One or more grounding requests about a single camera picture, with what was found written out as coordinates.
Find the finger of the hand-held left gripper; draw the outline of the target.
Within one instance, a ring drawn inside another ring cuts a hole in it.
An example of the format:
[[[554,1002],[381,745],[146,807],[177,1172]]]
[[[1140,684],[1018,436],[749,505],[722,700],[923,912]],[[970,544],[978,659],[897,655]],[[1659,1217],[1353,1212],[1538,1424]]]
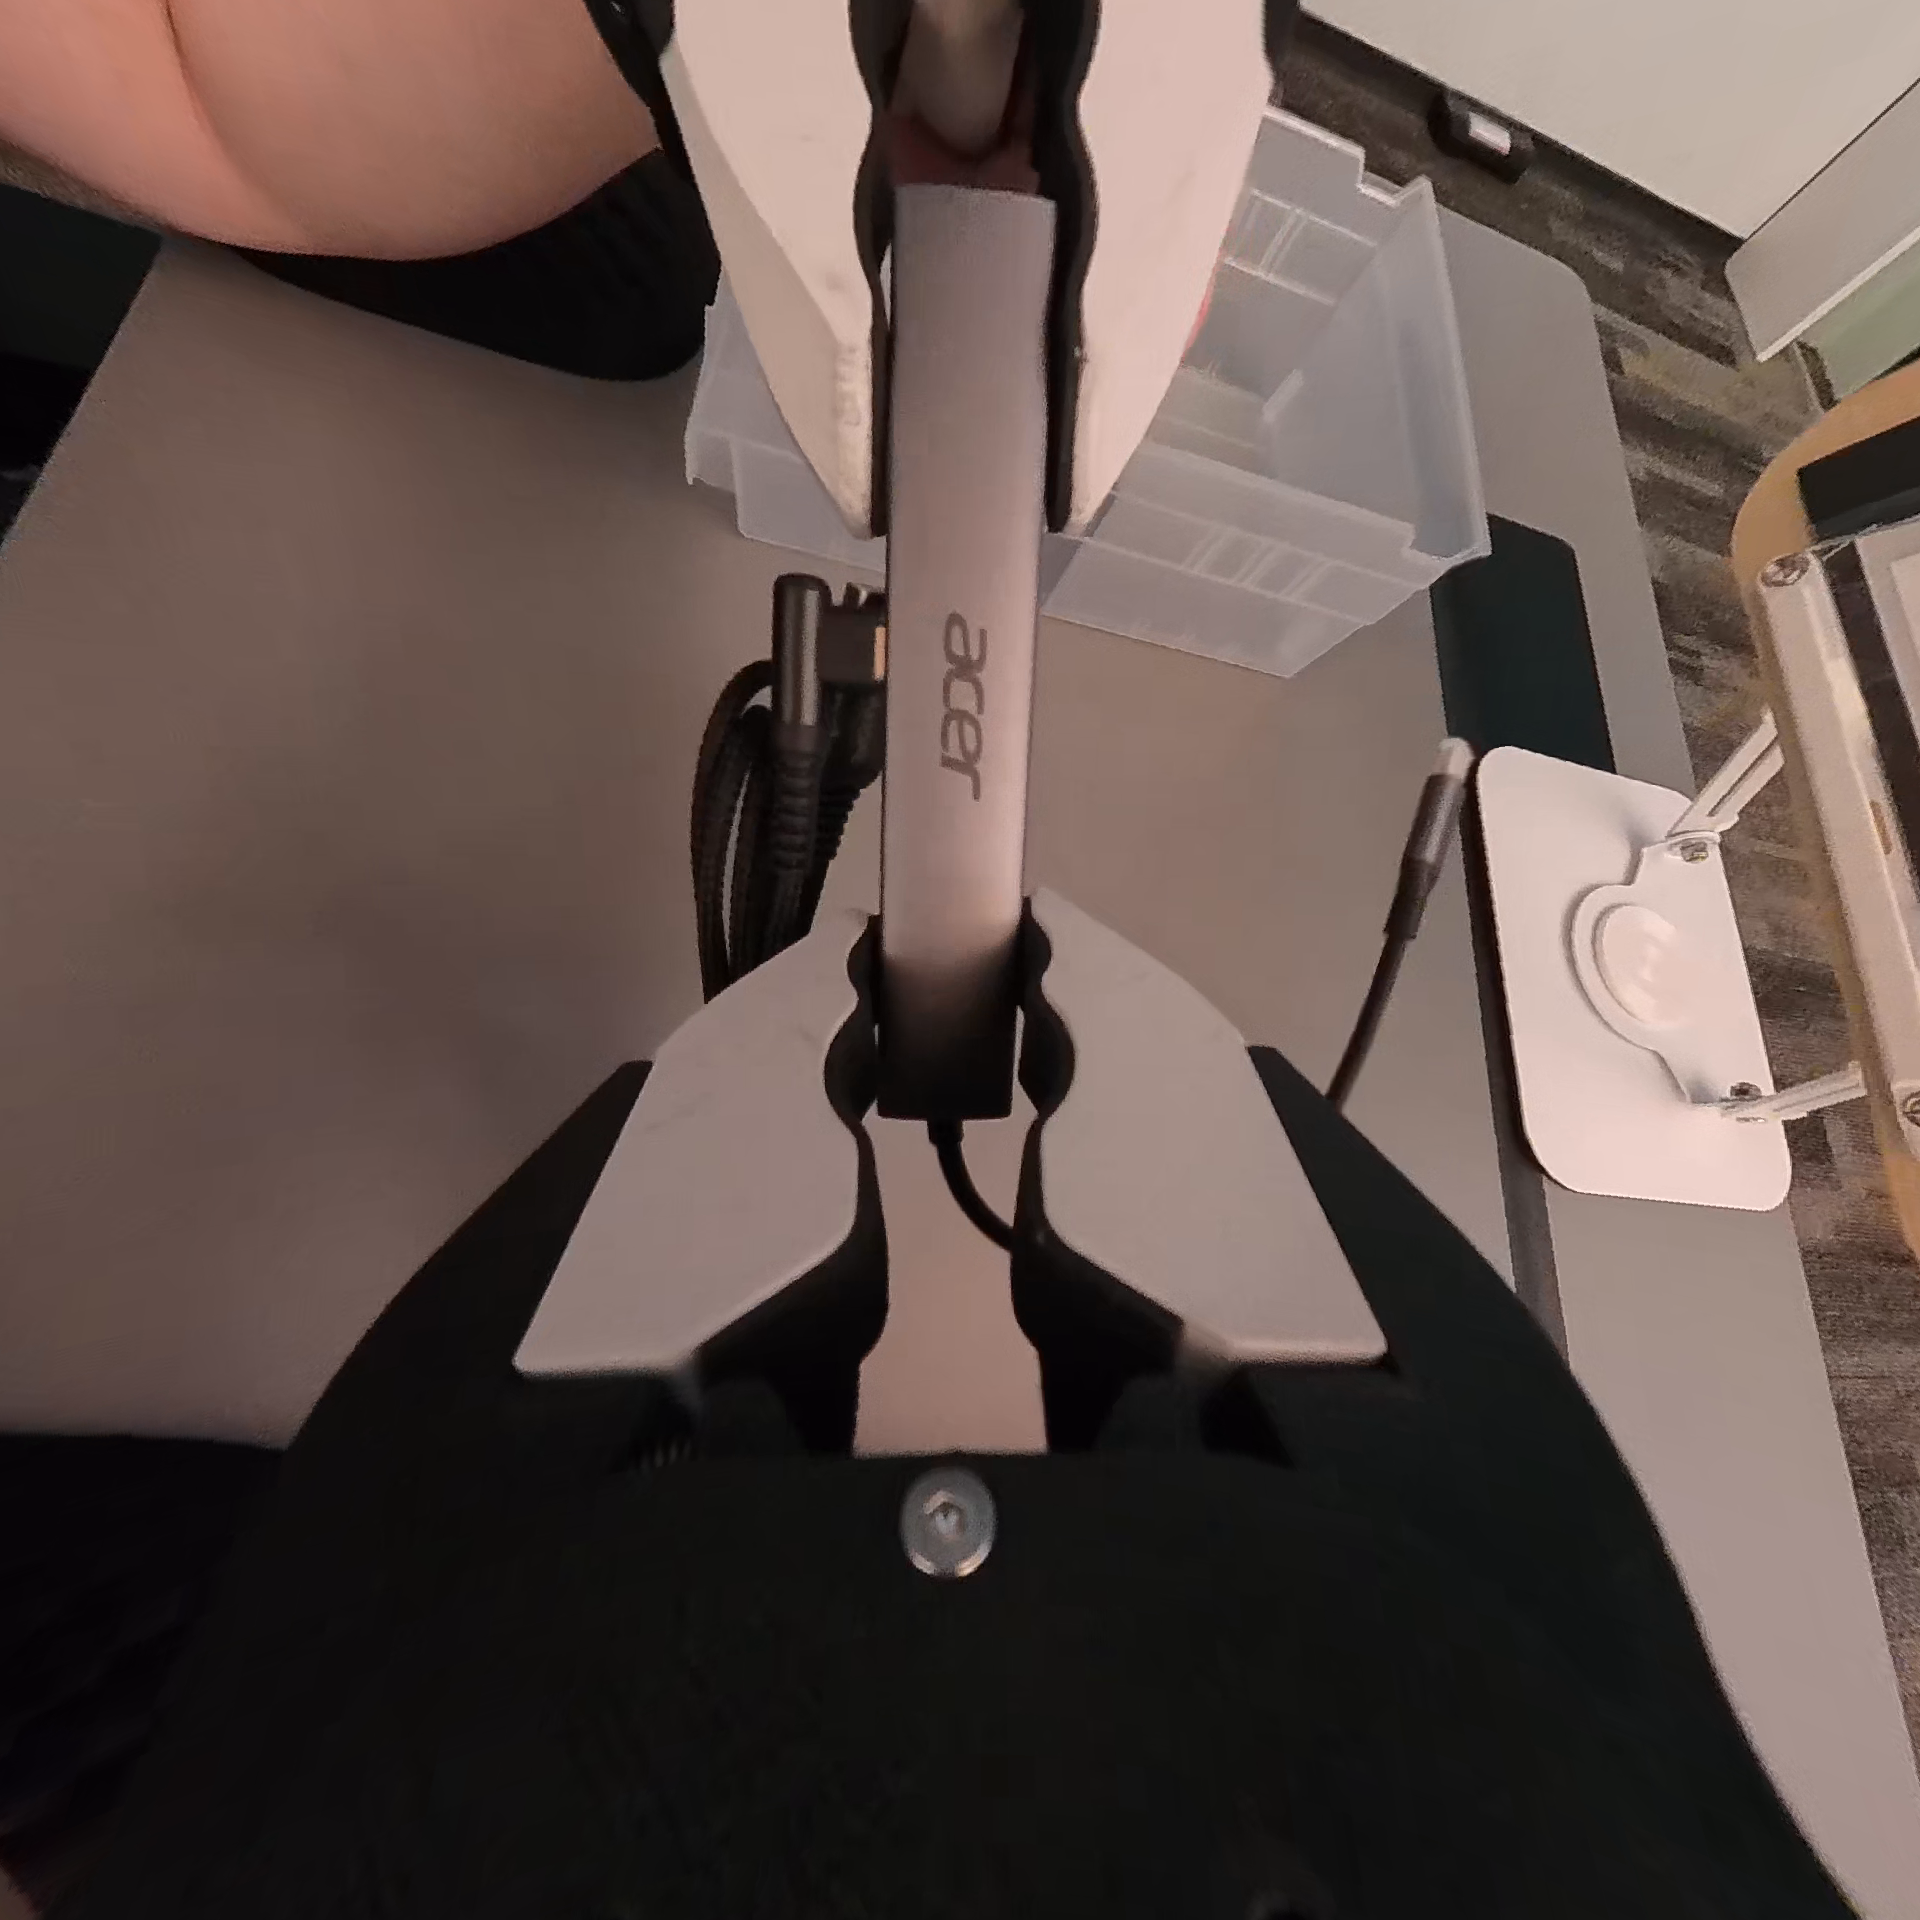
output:
[[[1046,529],[1082,533],[1209,299],[1270,93],[1270,7],[1100,2],[1046,83]]]
[[[661,74],[727,285],[801,452],[886,531],[893,186],[877,121],[902,5],[674,2]]]

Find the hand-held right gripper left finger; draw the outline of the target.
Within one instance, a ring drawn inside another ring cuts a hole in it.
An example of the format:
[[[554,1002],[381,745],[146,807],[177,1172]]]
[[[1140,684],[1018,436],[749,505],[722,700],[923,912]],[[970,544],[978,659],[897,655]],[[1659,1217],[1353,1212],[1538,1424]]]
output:
[[[871,919],[814,931],[659,1050],[515,1354],[524,1377],[857,1368],[889,1305]]]

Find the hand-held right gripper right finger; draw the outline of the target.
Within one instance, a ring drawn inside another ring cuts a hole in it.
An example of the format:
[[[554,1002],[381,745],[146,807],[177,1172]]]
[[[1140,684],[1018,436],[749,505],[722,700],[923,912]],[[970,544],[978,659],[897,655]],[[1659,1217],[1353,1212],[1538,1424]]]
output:
[[[1052,890],[1026,904],[1019,1085],[1036,1243],[1183,1360],[1372,1365],[1386,1335],[1247,1041]]]

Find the clear plastic bin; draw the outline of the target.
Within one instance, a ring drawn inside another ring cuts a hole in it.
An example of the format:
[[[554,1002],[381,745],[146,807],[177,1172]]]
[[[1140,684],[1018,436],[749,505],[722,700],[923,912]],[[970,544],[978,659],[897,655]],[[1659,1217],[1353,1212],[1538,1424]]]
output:
[[[1290,680],[1490,552],[1429,183],[1263,115],[1195,338],[1033,615]]]

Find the white usb adapter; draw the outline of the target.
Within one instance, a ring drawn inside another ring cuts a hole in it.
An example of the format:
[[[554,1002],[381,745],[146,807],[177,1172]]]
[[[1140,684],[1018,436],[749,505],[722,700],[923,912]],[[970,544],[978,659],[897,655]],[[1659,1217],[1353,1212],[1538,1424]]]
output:
[[[1243,991],[1303,931],[1307,834],[1332,828],[1281,751],[1287,691],[1130,641],[1043,661],[1019,541],[1045,515],[1054,207],[963,186],[897,201],[886,483],[886,745],[871,936],[877,1105],[950,1139],[1019,1089],[1026,904],[1052,890],[1195,991]],[[1012,1279],[1036,1243],[1023,1162]]]

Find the person's left forearm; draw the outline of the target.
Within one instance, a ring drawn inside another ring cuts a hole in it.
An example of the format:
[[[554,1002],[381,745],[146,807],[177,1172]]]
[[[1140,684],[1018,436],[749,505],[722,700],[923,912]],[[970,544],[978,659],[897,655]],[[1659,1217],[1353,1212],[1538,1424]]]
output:
[[[659,151],[563,2],[5,2],[5,168],[237,249],[508,243]]]

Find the person's dark clothing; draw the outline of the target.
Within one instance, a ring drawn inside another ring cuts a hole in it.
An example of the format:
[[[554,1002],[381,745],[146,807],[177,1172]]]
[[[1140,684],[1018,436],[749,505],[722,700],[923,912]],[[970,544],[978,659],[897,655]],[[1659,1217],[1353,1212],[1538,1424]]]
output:
[[[349,312],[609,383],[678,373],[705,345],[722,273],[698,188],[661,151],[497,248],[431,258],[242,249],[242,258]]]

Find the small black floor box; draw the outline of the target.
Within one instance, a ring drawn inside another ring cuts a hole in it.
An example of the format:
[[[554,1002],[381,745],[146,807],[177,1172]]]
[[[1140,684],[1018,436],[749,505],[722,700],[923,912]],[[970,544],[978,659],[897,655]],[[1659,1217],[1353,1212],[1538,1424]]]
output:
[[[1525,179],[1534,160],[1534,136],[1490,107],[1441,87],[1427,107],[1431,144],[1483,173],[1511,186]]]

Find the instruction board stand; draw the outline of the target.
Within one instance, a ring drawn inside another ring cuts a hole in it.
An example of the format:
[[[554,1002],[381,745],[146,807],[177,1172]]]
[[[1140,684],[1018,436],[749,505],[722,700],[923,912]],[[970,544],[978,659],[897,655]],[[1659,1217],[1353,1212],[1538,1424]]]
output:
[[[1766,706],[1692,797],[1525,748],[1476,770],[1519,1127],[1573,1194],[1770,1212],[1786,1124],[1862,1100],[1917,1205],[1917,370],[1841,401],[1735,519]],[[1779,1089],[1722,845],[1787,777],[1837,933],[1854,1056]]]

